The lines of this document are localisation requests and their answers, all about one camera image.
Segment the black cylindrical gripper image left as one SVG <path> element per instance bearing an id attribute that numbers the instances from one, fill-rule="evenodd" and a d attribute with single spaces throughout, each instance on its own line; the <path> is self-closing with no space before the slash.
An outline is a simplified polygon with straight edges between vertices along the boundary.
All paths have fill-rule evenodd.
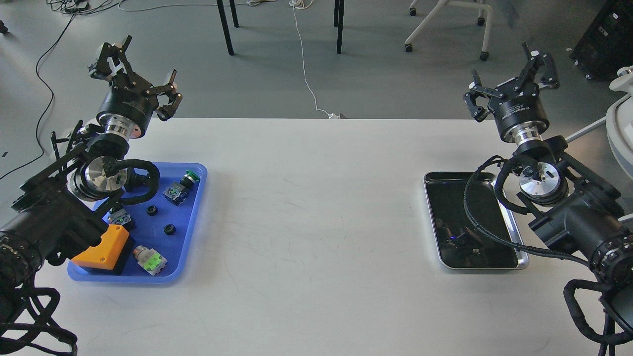
<path id="1" fill-rule="evenodd" d="M 97 54 L 95 63 L 88 66 L 93 79 L 108 81 L 109 92 L 102 103 L 96 119 L 102 126 L 111 116 L 124 117 L 135 124 L 133 139 L 145 135 L 152 113 L 165 122 L 176 114 L 183 95 L 177 90 L 177 70 L 172 70 L 168 82 L 153 86 L 140 75 L 129 74 L 133 70 L 125 52 L 133 37 L 128 35 L 121 44 L 104 43 Z M 118 67 L 124 66 L 124 74 L 113 75 L 109 60 Z M 165 96 L 167 103 L 160 104 L 159 97 Z"/>

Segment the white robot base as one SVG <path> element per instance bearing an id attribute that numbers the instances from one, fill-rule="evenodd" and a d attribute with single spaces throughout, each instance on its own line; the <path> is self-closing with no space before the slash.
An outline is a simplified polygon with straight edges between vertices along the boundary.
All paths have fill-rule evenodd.
<path id="1" fill-rule="evenodd" d="M 626 95 L 608 108 L 603 118 L 567 136 L 568 143 L 606 125 L 608 142 L 613 156 L 629 177 L 633 177 L 633 67 L 617 70 L 617 78 L 611 81 L 612 91 Z"/>

